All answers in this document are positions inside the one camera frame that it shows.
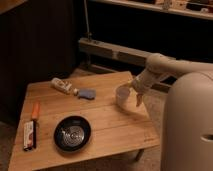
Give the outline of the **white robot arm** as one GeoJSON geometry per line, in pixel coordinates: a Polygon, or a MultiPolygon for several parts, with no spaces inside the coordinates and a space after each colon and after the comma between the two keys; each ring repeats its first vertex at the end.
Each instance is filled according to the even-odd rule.
{"type": "Polygon", "coordinates": [[[159,53],[125,83],[137,105],[149,89],[176,78],[164,106],[160,171],[213,171],[213,63],[176,60],[159,53]]]}

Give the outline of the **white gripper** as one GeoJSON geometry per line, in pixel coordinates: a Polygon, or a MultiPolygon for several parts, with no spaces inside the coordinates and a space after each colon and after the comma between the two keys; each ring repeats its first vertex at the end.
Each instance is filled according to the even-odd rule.
{"type": "Polygon", "coordinates": [[[137,75],[132,82],[122,84],[121,87],[132,88],[138,93],[136,95],[136,107],[139,107],[143,102],[143,94],[145,94],[157,81],[157,75],[148,69],[144,69],[137,75]]]}

